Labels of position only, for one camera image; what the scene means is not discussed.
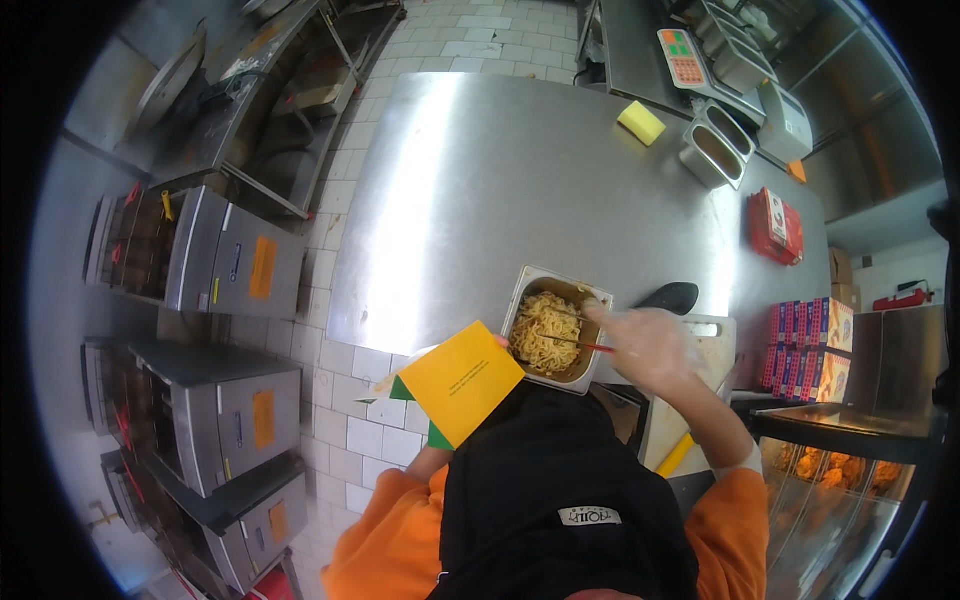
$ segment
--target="small orange tag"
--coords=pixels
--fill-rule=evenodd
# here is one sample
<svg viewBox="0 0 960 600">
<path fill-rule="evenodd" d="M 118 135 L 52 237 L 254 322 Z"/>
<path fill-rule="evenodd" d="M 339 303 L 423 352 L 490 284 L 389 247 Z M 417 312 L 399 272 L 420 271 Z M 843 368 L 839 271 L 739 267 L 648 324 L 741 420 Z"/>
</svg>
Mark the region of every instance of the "small orange tag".
<svg viewBox="0 0 960 600">
<path fill-rule="evenodd" d="M 262 450 L 276 439 L 274 432 L 274 393 L 259 392 L 253 395 L 253 440 L 256 449 Z"/>
<path fill-rule="evenodd" d="M 270 297 L 275 264 L 276 242 L 262 235 L 257 237 L 256 251 L 253 253 L 253 275 L 250 278 L 251 298 L 266 300 Z"/>
<path fill-rule="evenodd" d="M 286 539 L 290 530 L 287 528 L 287 507 L 280 503 L 270 509 L 270 531 L 274 534 L 274 543 L 281 544 Z"/>
</svg>

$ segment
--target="cutting board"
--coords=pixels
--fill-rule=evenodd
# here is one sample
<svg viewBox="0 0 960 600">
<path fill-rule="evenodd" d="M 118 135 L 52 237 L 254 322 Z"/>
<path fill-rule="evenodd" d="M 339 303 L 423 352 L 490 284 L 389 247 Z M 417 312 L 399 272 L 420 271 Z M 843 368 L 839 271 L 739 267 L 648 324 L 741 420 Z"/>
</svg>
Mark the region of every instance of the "cutting board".
<svg viewBox="0 0 960 600">
<path fill-rule="evenodd" d="M 704 366 L 698 374 L 704 383 L 715 391 L 733 367 L 736 358 L 736 321 L 730 317 L 707 315 L 686 315 L 682 319 L 694 334 L 696 348 L 704 360 Z M 648 469 L 656 470 L 686 434 L 689 426 L 680 413 L 658 397 L 651 403 L 648 423 L 646 448 L 640 462 Z M 709 465 L 704 458 L 704 451 L 700 446 L 694 445 L 670 477 L 680 477 L 707 469 Z"/>
</svg>

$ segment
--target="apron logo patch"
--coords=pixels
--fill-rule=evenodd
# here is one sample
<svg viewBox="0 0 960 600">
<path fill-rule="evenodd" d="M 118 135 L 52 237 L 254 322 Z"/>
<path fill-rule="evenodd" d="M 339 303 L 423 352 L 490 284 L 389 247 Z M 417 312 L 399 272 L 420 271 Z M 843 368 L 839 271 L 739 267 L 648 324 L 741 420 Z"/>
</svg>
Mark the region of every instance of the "apron logo patch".
<svg viewBox="0 0 960 600">
<path fill-rule="evenodd" d="M 566 527 L 600 525 L 603 523 L 623 524 L 623 521 L 620 520 L 620 513 L 602 506 L 576 506 L 560 509 L 557 514 L 560 515 L 560 523 Z"/>
</svg>

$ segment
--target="stacked boxes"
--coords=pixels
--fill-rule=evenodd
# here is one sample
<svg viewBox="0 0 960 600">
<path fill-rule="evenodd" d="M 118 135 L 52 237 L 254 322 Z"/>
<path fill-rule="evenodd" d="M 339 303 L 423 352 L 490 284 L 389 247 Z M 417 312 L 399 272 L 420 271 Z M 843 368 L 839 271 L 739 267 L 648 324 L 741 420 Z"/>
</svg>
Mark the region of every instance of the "stacked boxes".
<svg viewBox="0 0 960 600">
<path fill-rule="evenodd" d="M 761 385 L 774 397 L 843 402 L 853 352 L 853 310 L 837 300 L 781 302 L 771 307 Z"/>
</svg>

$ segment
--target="black apron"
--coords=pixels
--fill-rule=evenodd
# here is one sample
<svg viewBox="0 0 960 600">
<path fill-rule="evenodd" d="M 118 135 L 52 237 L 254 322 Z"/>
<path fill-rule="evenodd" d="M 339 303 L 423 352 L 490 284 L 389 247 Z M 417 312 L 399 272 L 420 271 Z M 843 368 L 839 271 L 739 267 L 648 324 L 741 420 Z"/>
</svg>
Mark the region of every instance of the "black apron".
<svg viewBox="0 0 960 600">
<path fill-rule="evenodd" d="M 453 455 L 440 559 L 434 600 L 696 597 L 696 556 L 666 480 L 614 436 L 595 398 L 526 383 Z"/>
</svg>

